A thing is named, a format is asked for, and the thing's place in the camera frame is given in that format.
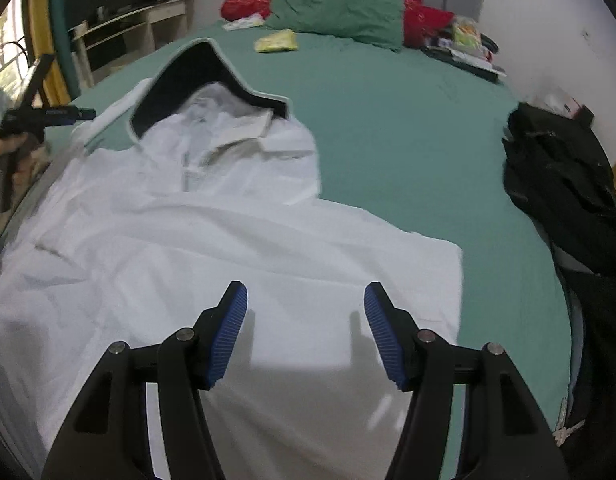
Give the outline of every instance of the green bed sheet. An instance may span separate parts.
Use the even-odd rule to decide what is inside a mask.
[[[503,189],[501,137],[517,106],[512,94],[418,51],[397,54],[330,36],[298,34],[297,52],[255,53],[254,41],[268,33],[226,32],[218,24],[199,30],[110,76],[76,103],[101,112],[155,75],[188,40],[217,40],[252,88],[292,100],[317,142],[324,199],[462,248],[459,343],[501,343],[554,424],[569,381],[570,324],[550,251]],[[128,115],[94,143],[127,148]],[[54,150],[68,131],[48,131]],[[453,406],[445,478],[453,475],[462,403],[457,398]]]

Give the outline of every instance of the metal bolt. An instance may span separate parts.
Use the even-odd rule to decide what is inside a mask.
[[[501,355],[504,352],[504,348],[499,343],[488,343],[488,352],[494,355]]]
[[[419,330],[417,337],[421,342],[432,343],[437,338],[437,335],[432,330]]]
[[[177,331],[177,339],[179,341],[190,341],[195,336],[195,331],[191,328],[182,328]]]
[[[120,354],[125,350],[125,343],[123,341],[116,341],[108,346],[108,352],[110,354]]]

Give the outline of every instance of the yellow cloth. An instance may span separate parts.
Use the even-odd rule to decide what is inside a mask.
[[[30,35],[36,56],[55,54],[49,12],[48,0],[28,0]],[[70,102],[68,87],[56,60],[43,82],[43,89],[51,106],[66,105]]]

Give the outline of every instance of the desk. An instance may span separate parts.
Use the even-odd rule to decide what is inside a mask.
[[[129,10],[94,27],[88,27],[84,22],[70,29],[75,46],[73,58],[82,90],[92,88],[112,72],[166,43],[183,38],[191,19],[192,0],[170,0]],[[88,52],[119,36],[123,37],[127,53],[93,71]]]

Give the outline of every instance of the black handheld device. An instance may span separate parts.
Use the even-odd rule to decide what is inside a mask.
[[[8,110],[0,124],[0,139],[28,133],[24,144],[14,153],[0,156],[0,214],[12,207],[12,176],[22,159],[45,141],[47,126],[66,126],[77,121],[91,121],[96,111],[75,106],[33,108],[35,95],[54,62],[52,54],[42,54],[31,67],[14,108]]]

